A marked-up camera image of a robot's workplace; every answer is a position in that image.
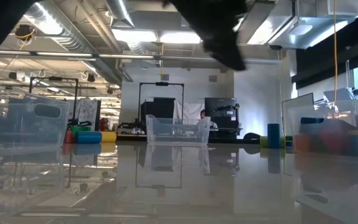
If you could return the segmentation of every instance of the yellow cable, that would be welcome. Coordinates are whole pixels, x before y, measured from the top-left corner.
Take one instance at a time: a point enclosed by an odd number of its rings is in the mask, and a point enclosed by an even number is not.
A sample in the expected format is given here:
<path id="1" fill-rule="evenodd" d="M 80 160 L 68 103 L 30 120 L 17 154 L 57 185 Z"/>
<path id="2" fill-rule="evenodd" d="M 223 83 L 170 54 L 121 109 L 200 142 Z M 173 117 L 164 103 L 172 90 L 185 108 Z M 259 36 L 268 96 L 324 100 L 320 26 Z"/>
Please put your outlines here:
<path id="1" fill-rule="evenodd" d="M 24 35 L 24 36 L 18 36 L 18 35 L 15 35 L 17 38 L 26 38 L 26 37 L 30 37 L 33 33 L 35 32 L 35 29 L 32 30 L 31 33 L 27 34 L 27 35 Z"/>
<path id="2" fill-rule="evenodd" d="M 336 101 L 336 88 L 338 80 L 338 58 L 337 58 L 337 39 L 336 39 L 336 1 L 334 0 L 334 61 L 335 61 L 335 84 L 334 84 L 334 101 Z"/>
<path id="3" fill-rule="evenodd" d="M 20 49 L 19 49 L 19 50 L 22 50 L 24 46 L 25 46 L 25 44 L 24 44 L 24 42 L 22 42 L 22 45 L 20 46 Z"/>

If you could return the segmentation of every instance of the black stand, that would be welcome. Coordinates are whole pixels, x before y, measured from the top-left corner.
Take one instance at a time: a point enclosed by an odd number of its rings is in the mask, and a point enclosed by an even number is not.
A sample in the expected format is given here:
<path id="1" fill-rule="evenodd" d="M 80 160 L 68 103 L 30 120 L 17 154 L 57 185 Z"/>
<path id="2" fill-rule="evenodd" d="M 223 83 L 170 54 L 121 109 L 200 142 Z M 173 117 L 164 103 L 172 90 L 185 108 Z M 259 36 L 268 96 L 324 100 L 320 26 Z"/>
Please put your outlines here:
<path id="1" fill-rule="evenodd" d="M 185 107 L 185 84 L 183 83 L 166 83 L 166 82 L 156 82 L 156 83 L 139 83 L 139 102 L 137 104 L 137 120 L 140 121 L 140 96 L 142 94 L 142 85 L 156 85 L 156 86 L 169 86 L 169 85 L 179 85 L 182 87 L 181 93 L 181 118 L 183 119 L 183 108 Z"/>

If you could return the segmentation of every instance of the white wall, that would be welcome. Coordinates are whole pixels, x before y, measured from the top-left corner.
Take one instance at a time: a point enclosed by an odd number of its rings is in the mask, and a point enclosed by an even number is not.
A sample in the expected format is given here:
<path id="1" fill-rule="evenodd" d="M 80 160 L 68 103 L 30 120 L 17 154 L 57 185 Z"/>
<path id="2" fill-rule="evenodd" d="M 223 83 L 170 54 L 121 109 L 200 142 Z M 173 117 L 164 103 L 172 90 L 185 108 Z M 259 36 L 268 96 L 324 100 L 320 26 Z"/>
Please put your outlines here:
<path id="1" fill-rule="evenodd" d="M 249 65 L 246 71 L 234 73 L 234 97 L 240 104 L 239 119 L 243 128 L 240 138 L 249 132 L 266 136 L 267 124 L 282 124 L 282 71 L 281 65 Z M 292 85 L 290 74 L 285 76 L 285 96 L 288 98 Z"/>
<path id="2" fill-rule="evenodd" d="M 122 83 L 120 122 L 132 122 L 137 118 L 139 83 L 160 82 L 160 68 L 127 68 L 134 82 Z M 170 75 L 170 83 L 185 84 L 185 103 L 203 103 L 206 97 L 232 97 L 227 89 L 233 89 L 233 82 L 226 80 L 226 74 L 218 69 L 164 68 L 164 73 Z M 209 75 L 217 75 L 218 82 L 208 81 Z M 181 101 L 181 86 L 143 85 L 140 102 L 152 101 L 153 97 L 171 97 Z"/>
<path id="3" fill-rule="evenodd" d="M 349 87 L 353 87 L 353 82 L 354 82 L 353 78 L 349 78 L 348 81 L 349 81 Z M 305 94 L 313 93 L 314 100 L 317 101 L 323 99 L 325 91 L 334 90 L 334 83 L 335 83 L 334 77 L 327 78 L 320 82 L 300 88 L 298 90 L 298 94 L 300 96 L 303 96 Z M 345 73 L 338 75 L 337 78 L 337 89 L 344 88 L 344 87 L 347 87 Z"/>

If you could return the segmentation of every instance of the air vent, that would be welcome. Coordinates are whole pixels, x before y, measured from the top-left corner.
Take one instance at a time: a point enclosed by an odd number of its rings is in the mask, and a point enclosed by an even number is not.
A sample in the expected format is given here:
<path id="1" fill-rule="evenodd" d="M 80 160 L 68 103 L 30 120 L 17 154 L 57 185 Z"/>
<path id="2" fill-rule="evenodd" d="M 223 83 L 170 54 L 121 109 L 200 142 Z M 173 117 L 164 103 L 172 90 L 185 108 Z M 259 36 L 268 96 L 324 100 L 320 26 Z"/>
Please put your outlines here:
<path id="1" fill-rule="evenodd" d="M 161 81 L 169 81 L 169 74 L 162 74 Z"/>
<path id="2" fill-rule="evenodd" d="M 210 75 L 208 77 L 210 82 L 218 82 L 218 76 L 217 75 Z"/>

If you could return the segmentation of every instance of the transparent plastic container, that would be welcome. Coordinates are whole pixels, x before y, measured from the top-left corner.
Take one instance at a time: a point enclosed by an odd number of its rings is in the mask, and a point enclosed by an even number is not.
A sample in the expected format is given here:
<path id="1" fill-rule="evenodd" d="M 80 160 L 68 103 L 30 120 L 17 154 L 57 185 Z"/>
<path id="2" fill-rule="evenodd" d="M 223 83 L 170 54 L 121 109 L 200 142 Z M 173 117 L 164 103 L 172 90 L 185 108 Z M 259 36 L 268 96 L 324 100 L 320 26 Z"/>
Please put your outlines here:
<path id="1" fill-rule="evenodd" d="M 210 117 L 170 119 L 146 116 L 147 142 L 175 146 L 204 146 L 208 143 Z"/>
<path id="2" fill-rule="evenodd" d="M 358 100 L 289 110 L 296 151 L 358 156 Z"/>
<path id="3" fill-rule="evenodd" d="M 64 101 L 0 90 L 0 151 L 61 147 L 69 107 Z"/>

